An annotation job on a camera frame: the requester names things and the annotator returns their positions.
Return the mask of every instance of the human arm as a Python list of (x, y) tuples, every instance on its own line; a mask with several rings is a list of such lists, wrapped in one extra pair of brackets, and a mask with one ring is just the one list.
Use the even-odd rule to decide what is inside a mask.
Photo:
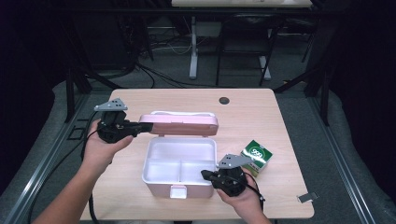
[[(250, 175), (246, 175), (247, 183), (255, 188), (254, 180)], [(228, 196), (224, 191), (218, 189), (220, 198), (233, 207), (236, 214), (246, 221), (248, 224), (271, 224), (271, 221), (262, 212), (258, 195), (251, 189), (246, 188), (236, 197)]]
[(38, 216), (34, 223), (78, 223), (93, 187), (112, 162), (114, 155), (127, 147), (133, 140), (127, 136), (117, 143), (108, 144), (96, 132), (98, 120), (94, 121), (93, 133), (85, 147), (84, 160), (75, 176), (64, 187), (54, 201)]

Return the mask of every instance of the table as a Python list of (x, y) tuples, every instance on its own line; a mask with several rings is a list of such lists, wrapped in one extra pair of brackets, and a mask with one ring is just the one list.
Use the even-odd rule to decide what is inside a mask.
[[(172, 7), (298, 7), (309, 8), (311, 0), (172, 0)], [(190, 79), (196, 79), (198, 66), (198, 49), (196, 48), (196, 20), (191, 19), (191, 63)], [(265, 57), (260, 57), (263, 67)], [(265, 80), (271, 80), (269, 69), (264, 74)]]
[[(129, 107), (127, 119), (138, 121), (154, 110), (213, 112), (219, 120), (218, 161), (227, 153), (239, 154), (252, 139), (274, 153), (256, 178), (266, 199), (269, 218), (310, 218), (312, 203), (299, 203), (307, 193), (299, 164), (280, 114), (274, 93), (268, 89), (162, 89), (115, 90), (109, 100), (120, 97)], [(230, 103), (222, 105), (220, 97)], [(235, 219), (239, 216), (215, 192), (209, 199), (153, 197), (142, 180), (150, 133), (139, 134), (120, 151), (99, 178), (94, 190), (95, 214), (102, 220), (196, 220)], [(88, 205), (82, 219), (91, 219)]]

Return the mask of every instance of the pink lid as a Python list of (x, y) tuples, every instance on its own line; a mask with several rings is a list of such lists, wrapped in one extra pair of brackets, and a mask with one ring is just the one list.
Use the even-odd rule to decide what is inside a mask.
[(158, 135), (212, 136), (218, 132), (218, 119), (200, 115), (142, 115), (139, 122), (154, 123), (150, 133)]

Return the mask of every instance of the open storage box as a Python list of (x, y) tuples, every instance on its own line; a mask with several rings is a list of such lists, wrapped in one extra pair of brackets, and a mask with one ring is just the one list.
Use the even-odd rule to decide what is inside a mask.
[[(153, 112), (139, 122), (152, 122), (142, 178), (154, 196), (166, 198), (209, 198), (213, 187), (202, 170), (215, 171), (217, 146), (208, 136), (219, 125), (212, 113)], [(194, 137), (165, 135), (196, 135)]]

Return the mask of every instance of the green box on desk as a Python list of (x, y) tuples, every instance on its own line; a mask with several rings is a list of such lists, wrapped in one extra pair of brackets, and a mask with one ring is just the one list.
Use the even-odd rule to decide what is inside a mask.
[(264, 169), (267, 162), (271, 159), (272, 153), (265, 147), (252, 140), (241, 152), (242, 156), (250, 157), (254, 160), (243, 167), (247, 168), (253, 176), (257, 176)]

